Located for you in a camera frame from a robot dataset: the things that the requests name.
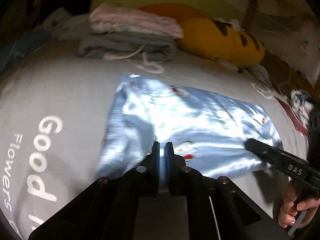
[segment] human hand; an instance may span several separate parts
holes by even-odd
[[[292,226],[296,221],[294,217],[297,215],[298,211],[308,209],[306,216],[304,217],[298,228],[303,228],[308,225],[314,217],[320,205],[319,194],[307,198],[304,201],[298,203],[298,205],[295,205],[294,201],[296,201],[297,198],[298,196],[296,194],[295,188],[292,184],[289,184],[284,196],[284,203],[280,208],[280,214],[278,217],[278,222],[281,227],[286,228],[287,226]]]

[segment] folded clothes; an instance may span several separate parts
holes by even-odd
[[[176,19],[147,13],[138,9],[113,7],[104,3],[90,14],[89,21],[91,23],[135,24],[150,30],[167,33],[174,39],[183,37],[182,29]]]
[[[144,33],[106,33],[89,35],[81,40],[78,55],[106,60],[136,58],[152,61],[171,60],[176,52],[176,43],[169,37]]]
[[[113,22],[98,22],[91,24],[92,32],[95,34],[102,34],[102,33],[111,33],[111,32],[137,32],[137,33],[145,33],[145,34],[156,34],[161,36],[170,36],[167,33],[154,31],[149,28],[141,27],[136,24],[130,23],[113,23]]]

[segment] screw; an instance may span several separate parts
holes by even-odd
[[[139,166],[136,168],[136,171],[139,173],[144,173],[147,170],[145,166]]]
[[[229,182],[229,179],[226,176],[221,176],[218,178],[218,181],[222,184],[227,184]]]
[[[185,172],[185,173],[188,173],[188,172],[191,171],[191,168],[188,167],[188,166],[183,166],[183,167],[181,167],[181,171],[182,171],[182,172]]]
[[[106,178],[106,177],[101,177],[101,178],[99,178],[98,179],[98,183],[100,184],[100,185],[105,185],[105,184],[107,184],[108,183],[108,178]]]

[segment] stuffed animal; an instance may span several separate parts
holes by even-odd
[[[264,47],[252,35],[231,24],[205,18],[192,18],[180,23],[184,37],[177,39],[180,49],[208,59],[222,58],[239,67],[259,64]]]

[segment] white cord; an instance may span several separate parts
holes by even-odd
[[[274,96],[272,95],[271,91],[269,90],[263,90],[262,88],[258,87],[255,83],[251,83],[251,85],[255,88],[255,90],[261,94],[263,97],[265,97],[266,99],[274,99]],[[266,96],[264,94],[264,92],[269,92],[270,96]]]
[[[108,54],[106,53],[102,58],[104,60],[119,60],[119,59],[127,59],[127,58],[131,58],[134,55],[138,54],[140,51],[142,51],[142,49],[144,48],[145,45],[141,45],[140,48],[135,51],[134,53],[131,53],[129,55],[126,56],[117,56],[117,55],[113,55],[113,54]]]
[[[136,68],[144,70],[150,74],[162,74],[165,72],[165,68],[159,65],[157,62],[154,61],[148,61],[147,59],[147,52],[142,53],[142,65],[141,64],[133,64]],[[157,68],[156,70],[151,70],[150,68],[147,68],[148,66],[152,66]]]

